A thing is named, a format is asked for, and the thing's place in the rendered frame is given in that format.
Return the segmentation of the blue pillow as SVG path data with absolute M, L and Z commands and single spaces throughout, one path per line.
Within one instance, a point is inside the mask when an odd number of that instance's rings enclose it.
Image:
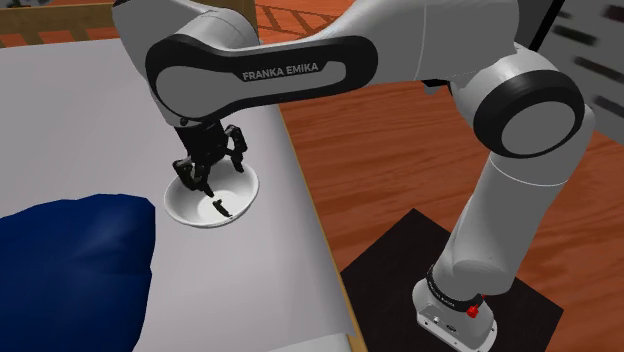
M 155 208 L 97 194 L 0 218 L 0 352 L 133 352 Z

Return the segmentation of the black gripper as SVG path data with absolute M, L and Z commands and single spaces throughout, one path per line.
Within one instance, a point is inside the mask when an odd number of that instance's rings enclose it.
M 213 197 L 214 192 L 208 183 L 210 166 L 222 160 L 226 154 L 230 156 L 234 169 L 239 173 L 244 172 L 243 154 L 248 150 L 248 146 L 238 126 L 228 125 L 224 130 L 220 122 L 215 122 L 176 128 L 175 131 L 188 157 L 174 161 L 172 167 L 187 189 L 199 190 Z M 226 149 L 228 138 L 233 142 L 233 149 Z

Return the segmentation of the bed with white sheet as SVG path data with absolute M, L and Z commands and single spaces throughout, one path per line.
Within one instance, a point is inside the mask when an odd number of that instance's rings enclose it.
M 163 196 L 184 150 L 120 39 L 0 49 L 0 218 L 97 194 L 155 208 L 133 352 L 351 352 L 354 327 L 279 110 L 236 113 L 260 189 L 235 221 L 195 228 Z

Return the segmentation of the white bowl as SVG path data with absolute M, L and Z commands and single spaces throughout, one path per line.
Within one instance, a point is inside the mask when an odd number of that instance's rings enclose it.
M 246 163 L 242 165 L 244 172 L 239 173 L 225 158 L 211 168 L 208 183 L 213 197 L 187 189 L 176 177 L 164 194 L 164 209 L 175 221 L 196 228 L 215 228 L 235 221 L 251 206 L 259 191 L 257 174 Z M 217 199 L 223 200 L 230 218 L 213 207 L 212 202 Z

